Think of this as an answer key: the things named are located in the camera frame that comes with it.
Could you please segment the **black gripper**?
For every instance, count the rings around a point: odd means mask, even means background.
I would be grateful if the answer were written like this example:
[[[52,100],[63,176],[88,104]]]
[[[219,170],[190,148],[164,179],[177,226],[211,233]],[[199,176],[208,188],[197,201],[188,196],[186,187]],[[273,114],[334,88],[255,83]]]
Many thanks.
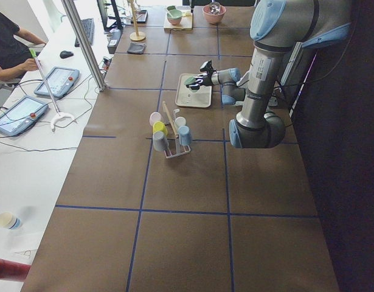
[[[189,85],[189,89],[192,91],[192,92],[197,92],[200,87],[202,86],[212,86],[212,79],[211,79],[211,75],[210,74],[207,74],[206,72],[205,73],[202,73],[202,74],[196,74],[194,76],[195,79],[198,79],[199,81],[199,84],[192,84],[192,85]]]

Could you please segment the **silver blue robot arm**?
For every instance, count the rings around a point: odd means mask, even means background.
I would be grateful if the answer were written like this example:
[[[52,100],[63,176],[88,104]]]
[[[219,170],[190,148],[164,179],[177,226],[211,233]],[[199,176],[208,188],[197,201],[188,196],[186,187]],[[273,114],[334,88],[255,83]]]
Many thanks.
[[[185,81],[190,90],[222,85],[224,103],[242,101],[229,122],[231,144],[236,148],[272,148],[285,135],[285,124],[268,110],[285,53],[300,42],[303,48],[320,48],[344,40],[350,28],[351,1],[260,1],[251,19],[254,53],[247,87],[237,85],[237,68],[217,71],[210,61],[200,74]]]

